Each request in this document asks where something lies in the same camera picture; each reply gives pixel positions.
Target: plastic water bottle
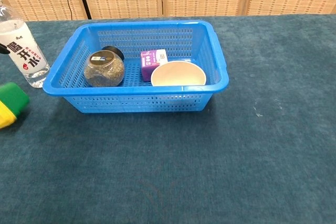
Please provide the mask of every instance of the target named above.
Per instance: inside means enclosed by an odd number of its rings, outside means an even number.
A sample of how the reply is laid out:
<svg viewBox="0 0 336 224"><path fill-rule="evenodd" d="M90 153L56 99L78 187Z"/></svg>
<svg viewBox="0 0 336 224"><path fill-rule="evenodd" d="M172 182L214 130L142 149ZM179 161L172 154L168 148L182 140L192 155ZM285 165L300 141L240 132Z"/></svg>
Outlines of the plastic water bottle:
<svg viewBox="0 0 336 224"><path fill-rule="evenodd" d="M20 14L1 0L0 52L9 54L32 87L42 87L50 66Z"/></svg>

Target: beige bowl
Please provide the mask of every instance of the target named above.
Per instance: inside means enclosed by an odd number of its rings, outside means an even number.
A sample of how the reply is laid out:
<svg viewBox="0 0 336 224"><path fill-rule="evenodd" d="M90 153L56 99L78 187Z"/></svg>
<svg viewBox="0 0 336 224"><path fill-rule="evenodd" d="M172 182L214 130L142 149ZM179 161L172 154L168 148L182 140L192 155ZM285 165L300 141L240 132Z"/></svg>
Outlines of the beige bowl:
<svg viewBox="0 0 336 224"><path fill-rule="evenodd" d="M158 66L152 73L153 86L193 86L205 85L204 71L188 61L170 61Z"/></svg>

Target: small carton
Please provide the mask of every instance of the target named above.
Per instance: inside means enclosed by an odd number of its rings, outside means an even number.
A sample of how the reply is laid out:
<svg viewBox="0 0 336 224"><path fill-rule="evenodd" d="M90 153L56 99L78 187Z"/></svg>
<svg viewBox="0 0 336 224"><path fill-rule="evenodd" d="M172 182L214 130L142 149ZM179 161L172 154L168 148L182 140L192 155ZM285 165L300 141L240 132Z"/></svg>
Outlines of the small carton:
<svg viewBox="0 0 336 224"><path fill-rule="evenodd" d="M141 74L143 81L150 81L154 69L167 62L165 49L141 52Z"/></svg>

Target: table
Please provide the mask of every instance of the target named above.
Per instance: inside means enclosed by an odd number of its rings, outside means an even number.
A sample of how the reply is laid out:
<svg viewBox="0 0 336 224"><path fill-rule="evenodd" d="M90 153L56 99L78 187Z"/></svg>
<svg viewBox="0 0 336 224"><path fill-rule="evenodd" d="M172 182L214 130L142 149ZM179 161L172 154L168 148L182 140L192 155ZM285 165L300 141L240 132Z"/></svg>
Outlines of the table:
<svg viewBox="0 0 336 224"><path fill-rule="evenodd" d="M336 222L336 16L201 19L230 77L202 112L81 114L0 57L30 96L0 131L0 222ZM28 26L52 63L105 21Z"/></svg>

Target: water bottle label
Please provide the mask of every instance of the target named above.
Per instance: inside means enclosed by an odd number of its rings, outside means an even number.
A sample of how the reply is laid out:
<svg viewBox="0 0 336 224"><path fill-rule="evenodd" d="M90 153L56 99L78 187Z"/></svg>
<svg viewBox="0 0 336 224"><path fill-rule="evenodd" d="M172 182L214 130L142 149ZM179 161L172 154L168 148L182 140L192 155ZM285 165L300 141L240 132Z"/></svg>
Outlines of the water bottle label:
<svg viewBox="0 0 336 224"><path fill-rule="evenodd" d="M7 46L10 58L22 73L35 73L47 64L26 23L15 31L0 34L0 43Z"/></svg>

